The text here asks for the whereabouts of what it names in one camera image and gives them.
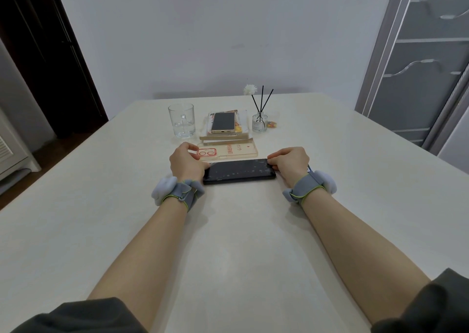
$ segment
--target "table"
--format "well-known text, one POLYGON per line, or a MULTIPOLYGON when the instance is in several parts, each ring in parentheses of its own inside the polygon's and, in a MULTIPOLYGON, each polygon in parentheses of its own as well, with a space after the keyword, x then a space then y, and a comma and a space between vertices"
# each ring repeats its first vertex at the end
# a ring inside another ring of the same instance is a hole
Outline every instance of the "table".
MULTIPOLYGON (((84 300, 155 212, 150 193, 181 140, 167 107, 137 101, 0 212, 0 331, 65 301, 84 300)), ((208 111, 247 109, 248 96, 194 98, 208 111)), ((273 95, 277 129, 255 134, 259 157, 303 146, 337 181, 335 198, 431 278, 469 276, 469 176, 322 94, 273 95)), ((152 331, 366 332, 302 211, 275 181, 207 187, 185 224, 152 331)))

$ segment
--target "water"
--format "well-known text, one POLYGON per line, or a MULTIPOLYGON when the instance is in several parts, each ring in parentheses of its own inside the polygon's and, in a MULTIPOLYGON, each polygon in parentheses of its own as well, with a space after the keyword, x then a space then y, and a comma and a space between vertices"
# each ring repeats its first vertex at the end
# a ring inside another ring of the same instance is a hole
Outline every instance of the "water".
POLYGON ((194 122, 175 122, 173 123, 173 130, 178 138, 190 138, 196 132, 196 126, 194 122))

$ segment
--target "sleeve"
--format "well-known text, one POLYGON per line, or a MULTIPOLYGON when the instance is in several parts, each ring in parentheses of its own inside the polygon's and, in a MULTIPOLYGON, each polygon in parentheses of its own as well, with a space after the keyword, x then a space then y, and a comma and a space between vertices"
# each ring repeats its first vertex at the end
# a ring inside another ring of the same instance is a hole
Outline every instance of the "sleeve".
POLYGON ((469 279, 446 269, 425 286, 400 318, 372 326, 372 333, 469 332, 469 279))
POLYGON ((118 298, 64 303, 27 320, 12 333, 146 333, 118 298))

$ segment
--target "wooden floor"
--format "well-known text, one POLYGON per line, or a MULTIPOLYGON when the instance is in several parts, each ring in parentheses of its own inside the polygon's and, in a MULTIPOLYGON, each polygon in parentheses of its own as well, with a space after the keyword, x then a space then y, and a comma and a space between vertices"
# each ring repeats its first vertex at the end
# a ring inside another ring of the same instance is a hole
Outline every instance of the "wooden floor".
POLYGON ((21 192, 36 182, 42 175, 48 172, 55 164, 83 143, 92 133, 73 134, 67 139, 56 139, 34 152, 41 169, 39 172, 31 172, 14 186, 0 195, 0 210, 14 200, 21 192))

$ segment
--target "black smartphone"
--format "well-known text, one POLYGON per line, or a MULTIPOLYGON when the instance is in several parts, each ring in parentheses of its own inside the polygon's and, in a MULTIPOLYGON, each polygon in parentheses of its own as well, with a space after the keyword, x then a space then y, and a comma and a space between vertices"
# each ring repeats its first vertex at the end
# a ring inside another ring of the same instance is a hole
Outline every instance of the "black smartphone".
POLYGON ((204 185, 228 182, 258 181, 275 178, 275 171, 267 159, 227 161, 213 163, 203 176, 204 185))
POLYGON ((234 133, 235 117, 233 112, 215 113, 212 133, 234 133))

